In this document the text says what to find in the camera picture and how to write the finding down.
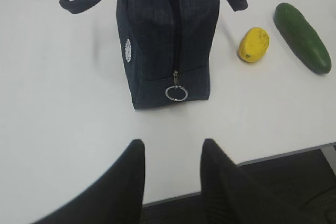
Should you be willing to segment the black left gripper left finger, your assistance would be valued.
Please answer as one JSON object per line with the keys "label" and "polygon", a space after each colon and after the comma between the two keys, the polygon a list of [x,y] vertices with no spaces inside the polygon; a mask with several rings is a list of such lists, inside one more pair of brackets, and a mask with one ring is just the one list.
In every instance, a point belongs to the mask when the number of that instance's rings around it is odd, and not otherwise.
{"label": "black left gripper left finger", "polygon": [[133,140],[96,182],[38,223],[139,223],[144,183],[145,147]]}

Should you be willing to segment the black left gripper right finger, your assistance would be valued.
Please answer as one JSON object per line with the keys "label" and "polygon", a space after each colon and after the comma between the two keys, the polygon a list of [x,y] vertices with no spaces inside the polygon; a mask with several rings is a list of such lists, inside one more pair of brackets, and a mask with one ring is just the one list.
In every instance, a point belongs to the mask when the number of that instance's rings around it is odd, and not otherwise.
{"label": "black left gripper right finger", "polygon": [[335,173],[320,150],[238,166],[206,139],[200,176],[209,223],[335,223]]}

